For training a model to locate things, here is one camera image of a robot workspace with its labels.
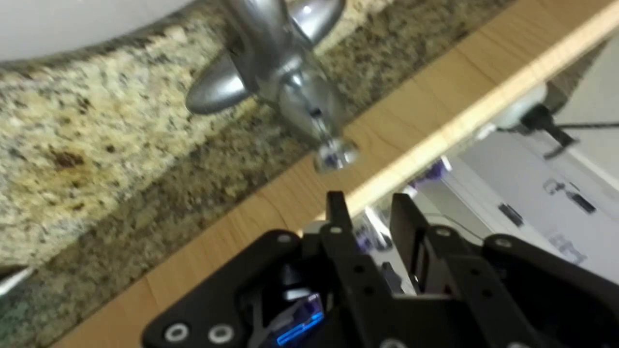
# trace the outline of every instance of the wooden plank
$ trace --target wooden plank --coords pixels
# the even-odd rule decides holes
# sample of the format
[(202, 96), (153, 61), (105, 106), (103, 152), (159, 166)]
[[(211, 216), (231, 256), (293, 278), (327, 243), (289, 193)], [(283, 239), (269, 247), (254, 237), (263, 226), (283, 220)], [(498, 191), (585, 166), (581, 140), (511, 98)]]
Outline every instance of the wooden plank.
[(186, 247), (74, 328), (57, 345), (140, 345), (142, 328), (262, 231), (298, 229), (325, 191), (352, 212), (395, 189), (501, 108), (546, 81), (619, 24), (619, 0), (519, 0), (347, 127), (362, 158), (318, 175), (312, 156), (240, 202)]

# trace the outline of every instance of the screw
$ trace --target screw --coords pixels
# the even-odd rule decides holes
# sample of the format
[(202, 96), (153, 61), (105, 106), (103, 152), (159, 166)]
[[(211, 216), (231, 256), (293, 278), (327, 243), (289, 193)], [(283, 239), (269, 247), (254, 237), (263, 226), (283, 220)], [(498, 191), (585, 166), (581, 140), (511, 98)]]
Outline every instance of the screw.
[(171, 342), (171, 343), (178, 343), (178, 342), (184, 342), (186, 338), (190, 336), (190, 326), (184, 324), (184, 322), (175, 322), (167, 328), (165, 332), (165, 338)]
[(213, 343), (227, 343), (234, 338), (234, 328), (231, 324), (215, 324), (209, 330), (209, 340)]
[(279, 241), (279, 243), (289, 243), (291, 239), (293, 239), (291, 233), (281, 233), (281, 235), (277, 235), (277, 241)]
[(449, 235), (451, 235), (451, 229), (438, 227), (436, 231), (438, 231), (438, 235), (441, 235), (441, 237), (449, 237)]
[(499, 247), (511, 247), (511, 239), (505, 239), (505, 237), (496, 239), (496, 243), (498, 243)]
[(525, 342), (511, 342), (511, 343), (507, 343), (507, 348), (530, 348), (530, 345)]
[(407, 348), (407, 343), (403, 340), (397, 338), (387, 338), (381, 342), (381, 348)]

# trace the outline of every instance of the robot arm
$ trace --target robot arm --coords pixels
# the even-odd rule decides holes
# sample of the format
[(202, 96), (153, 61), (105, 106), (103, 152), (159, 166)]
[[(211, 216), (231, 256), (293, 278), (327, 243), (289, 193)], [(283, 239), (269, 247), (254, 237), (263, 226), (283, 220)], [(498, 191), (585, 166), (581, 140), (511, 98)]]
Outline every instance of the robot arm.
[(430, 226), (409, 195), (393, 241), (416, 295), (360, 247), (343, 193), (304, 237), (271, 229), (161, 313), (146, 348), (619, 345), (619, 287), (513, 235), (482, 247)]

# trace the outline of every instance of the chrome faucet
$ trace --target chrome faucet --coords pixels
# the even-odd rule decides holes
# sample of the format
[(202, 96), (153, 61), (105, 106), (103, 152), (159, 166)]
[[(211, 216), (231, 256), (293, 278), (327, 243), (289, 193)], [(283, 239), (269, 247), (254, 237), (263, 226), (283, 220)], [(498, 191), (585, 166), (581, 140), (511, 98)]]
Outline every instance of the chrome faucet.
[(354, 162), (358, 148), (341, 137), (341, 94), (312, 52), (337, 23), (347, 0), (221, 0), (240, 40), (194, 81), (186, 104), (213, 113), (256, 92), (318, 146), (316, 168)]

